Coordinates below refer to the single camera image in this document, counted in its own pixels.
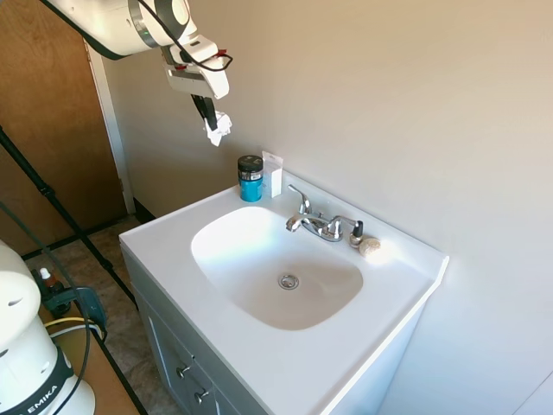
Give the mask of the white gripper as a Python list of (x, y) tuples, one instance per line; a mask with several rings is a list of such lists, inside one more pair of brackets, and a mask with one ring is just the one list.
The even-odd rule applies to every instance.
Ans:
[(216, 130), (218, 121), (211, 99), (222, 99), (230, 92), (226, 73), (214, 73), (196, 66), (165, 65), (164, 70), (169, 85), (178, 92), (192, 94), (191, 98), (201, 118), (207, 121), (211, 130)]

